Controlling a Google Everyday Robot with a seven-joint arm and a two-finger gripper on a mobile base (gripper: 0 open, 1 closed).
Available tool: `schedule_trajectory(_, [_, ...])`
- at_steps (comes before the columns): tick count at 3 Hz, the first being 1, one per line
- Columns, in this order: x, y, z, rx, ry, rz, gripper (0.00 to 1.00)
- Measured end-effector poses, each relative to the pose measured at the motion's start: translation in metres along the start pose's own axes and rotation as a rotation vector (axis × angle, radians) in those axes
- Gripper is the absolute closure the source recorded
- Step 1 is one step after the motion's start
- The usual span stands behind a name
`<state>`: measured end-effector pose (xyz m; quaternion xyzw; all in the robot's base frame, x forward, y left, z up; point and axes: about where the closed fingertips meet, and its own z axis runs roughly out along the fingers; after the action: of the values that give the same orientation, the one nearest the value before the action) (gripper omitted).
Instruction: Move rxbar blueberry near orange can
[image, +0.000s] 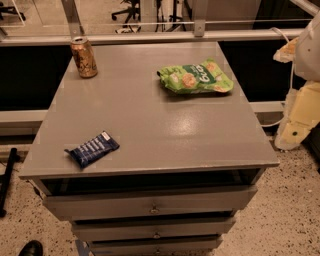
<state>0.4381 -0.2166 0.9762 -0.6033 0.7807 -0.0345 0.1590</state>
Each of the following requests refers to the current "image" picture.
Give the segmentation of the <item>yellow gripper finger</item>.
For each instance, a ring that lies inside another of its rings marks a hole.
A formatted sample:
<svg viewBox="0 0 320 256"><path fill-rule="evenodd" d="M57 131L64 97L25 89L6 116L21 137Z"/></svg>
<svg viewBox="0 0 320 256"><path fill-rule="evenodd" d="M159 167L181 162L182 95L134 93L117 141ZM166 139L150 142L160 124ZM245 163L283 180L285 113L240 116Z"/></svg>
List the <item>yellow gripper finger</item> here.
<svg viewBox="0 0 320 256"><path fill-rule="evenodd" d="M307 81L299 90L290 89L285 100L284 117L275 138L280 150L298 147L320 122L320 83Z"/></svg>
<svg viewBox="0 0 320 256"><path fill-rule="evenodd" d="M287 44L276 51L276 53L273 55L273 59L281 63L293 62L295 58L297 42L298 37L290 40Z"/></svg>

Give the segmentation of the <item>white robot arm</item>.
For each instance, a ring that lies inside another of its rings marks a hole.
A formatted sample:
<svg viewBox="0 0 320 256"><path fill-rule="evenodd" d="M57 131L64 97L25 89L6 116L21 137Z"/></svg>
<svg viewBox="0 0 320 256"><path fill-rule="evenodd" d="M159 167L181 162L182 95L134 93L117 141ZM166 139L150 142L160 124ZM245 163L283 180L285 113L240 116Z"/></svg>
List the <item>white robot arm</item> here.
<svg viewBox="0 0 320 256"><path fill-rule="evenodd" d="M294 73L306 81L299 90L289 90L275 138L278 149L292 150L320 122L320 13L296 40L291 40L274 55L278 61L284 57L293 62Z"/></svg>

